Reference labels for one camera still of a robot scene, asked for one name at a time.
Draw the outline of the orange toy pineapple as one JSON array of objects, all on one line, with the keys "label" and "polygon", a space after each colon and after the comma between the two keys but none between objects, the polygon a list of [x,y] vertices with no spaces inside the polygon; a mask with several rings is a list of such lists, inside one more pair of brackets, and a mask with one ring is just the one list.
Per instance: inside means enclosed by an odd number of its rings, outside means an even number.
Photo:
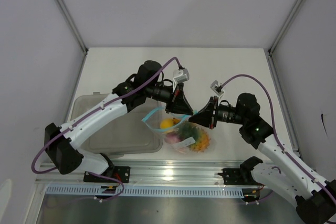
[{"label": "orange toy pineapple", "polygon": [[186,147],[192,152],[204,152],[210,146],[211,138],[208,133],[199,125],[190,122],[184,122],[178,128],[178,134],[182,140],[192,138],[194,141]]}]

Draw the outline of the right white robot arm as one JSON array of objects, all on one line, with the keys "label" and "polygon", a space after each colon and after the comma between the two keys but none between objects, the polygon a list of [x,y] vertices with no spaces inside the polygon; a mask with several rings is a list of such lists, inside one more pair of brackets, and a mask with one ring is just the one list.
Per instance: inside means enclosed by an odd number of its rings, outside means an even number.
[{"label": "right white robot arm", "polygon": [[235,106],[222,105],[217,97],[189,118],[189,121],[209,129],[217,122],[240,125],[242,139],[267,156],[279,168],[253,156],[240,165],[240,179],[267,186],[295,208],[304,223],[326,223],[335,216],[335,181],[328,181],[310,168],[290,148],[282,143],[259,115],[260,105],[250,93],[238,96]]}]

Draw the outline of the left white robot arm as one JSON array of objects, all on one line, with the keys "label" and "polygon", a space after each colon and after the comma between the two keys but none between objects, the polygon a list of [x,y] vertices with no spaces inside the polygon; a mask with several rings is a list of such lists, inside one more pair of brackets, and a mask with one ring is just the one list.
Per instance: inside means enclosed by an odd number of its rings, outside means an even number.
[{"label": "left white robot arm", "polygon": [[167,113],[193,115],[193,109],[184,95],[184,82],[189,80],[188,70],[179,66],[173,72],[170,85],[159,76],[167,65],[148,60],[126,81],[93,108],[74,120],[45,128],[44,151],[62,175],[76,170],[94,173],[102,182],[114,176],[113,162],[104,153],[81,150],[82,144],[113,120],[126,115],[145,103],[146,99],[165,103]]}]

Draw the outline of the purple toy onion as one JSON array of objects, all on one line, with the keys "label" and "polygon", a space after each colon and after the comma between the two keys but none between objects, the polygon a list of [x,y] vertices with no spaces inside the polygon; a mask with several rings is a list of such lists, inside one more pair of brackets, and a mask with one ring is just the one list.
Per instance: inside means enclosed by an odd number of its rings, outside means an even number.
[{"label": "purple toy onion", "polygon": [[181,138],[179,136],[179,134],[175,133],[175,132],[169,132],[165,135],[164,138],[165,142],[168,144],[176,144],[181,142]]}]

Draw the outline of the yellow toy lemon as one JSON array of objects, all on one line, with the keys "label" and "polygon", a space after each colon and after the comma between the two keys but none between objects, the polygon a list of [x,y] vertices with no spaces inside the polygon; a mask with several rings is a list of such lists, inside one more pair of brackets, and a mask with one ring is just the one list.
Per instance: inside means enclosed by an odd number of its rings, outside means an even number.
[{"label": "yellow toy lemon", "polygon": [[168,129],[168,128],[173,127],[174,125],[175,125],[174,120],[170,119],[170,118],[167,118],[167,119],[164,119],[164,120],[161,121],[160,129]]}]

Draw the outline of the clear zip top bag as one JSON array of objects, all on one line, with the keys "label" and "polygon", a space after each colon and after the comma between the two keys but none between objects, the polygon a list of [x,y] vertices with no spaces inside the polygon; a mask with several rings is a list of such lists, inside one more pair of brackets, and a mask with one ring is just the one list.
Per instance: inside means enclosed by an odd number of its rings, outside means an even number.
[{"label": "clear zip top bag", "polygon": [[209,130],[189,122],[189,115],[167,113],[164,107],[151,110],[142,122],[165,145],[180,153],[209,153],[216,142]]}]

